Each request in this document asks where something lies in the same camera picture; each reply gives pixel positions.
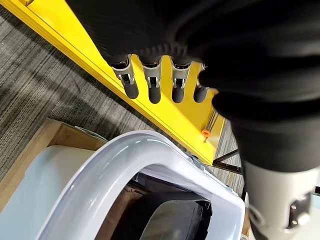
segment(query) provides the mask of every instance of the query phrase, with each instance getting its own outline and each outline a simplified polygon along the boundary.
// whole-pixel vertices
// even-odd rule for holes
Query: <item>black fingertip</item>
[[[185,88],[181,88],[181,86],[177,86],[176,88],[172,88],[172,100],[179,104],[182,102],[185,96]]]
[[[151,103],[157,104],[160,102],[160,100],[161,100],[160,87],[152,86],[152,87],[148,88],[148,92],[149,92],[149,100]]]
[[[139,90],[136,82],[134,82],[134,84],[127,83],[123,87],[125,94],[128,96],[128,98],[136,99],[138,97]]]
[[[193,99],[196,103],[202,103],[207,96],[208,89],[203,86],[196,85],[194,88]]]

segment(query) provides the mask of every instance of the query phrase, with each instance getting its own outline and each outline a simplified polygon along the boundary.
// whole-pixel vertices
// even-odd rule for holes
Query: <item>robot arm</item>
[[[309,219],[320,166],[320,2],[66,1],[130,98],[139,94],[130,54],[155,104],[161,56],[172,57],[174,102],[190,61],[207,66],[199,86],[218,89],[212,104],[231,122],[254,235],[291,239]]]

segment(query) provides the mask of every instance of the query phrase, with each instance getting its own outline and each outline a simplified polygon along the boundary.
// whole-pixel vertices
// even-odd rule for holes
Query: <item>yellow shelf frame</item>
[[[161,101],[158,104],[152,104],[148,98],[148,87],[141,63],[137,56],[132,56],[132,65],[139,88],[138,98],[132,100],[126,96],[121,82],[103,60],[64,0],[0,0],[0,4],[191,153],[198,156],[201,161],[205,164],[212,163],[224,119],[218,118],[212,136],[207,143],[204,143],[201,129],[205,127],[212,111],[211,99],[214,92],[210,90],[203,103],[194,102],[193,91],[200,70],[199,63],[192,63],[184,100],[180,104],[175,104],[171,100],[171,63],[169,57],[165,56],[162,60]]]

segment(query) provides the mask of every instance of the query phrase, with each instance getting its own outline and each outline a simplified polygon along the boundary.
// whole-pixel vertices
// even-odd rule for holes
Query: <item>black rubber gripper cover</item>
[[[127,83],[126,85],[123,85],[125,94],[130,99],[136,99],[139,95],[139,90],[137,86],[137,82],[135,81],[134,84]]]

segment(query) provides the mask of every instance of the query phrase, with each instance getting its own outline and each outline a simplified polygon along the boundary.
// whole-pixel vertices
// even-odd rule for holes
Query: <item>black metal frame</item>
[[[243,175],[242,173],[242,169],[239,166],[234,166],[234,165],[230,165],[230,164],[226,164],[223,161],[226,159],[229,159],[235,155],[239,154],[239,150],[233,150],[231,152],[228,152],[227,154],[218,157],[216,159],[213,160],[212,166],[218,169],[222,169],[222,170],[227,170],[229,172],[235,173],[235,174],[240,174]]]

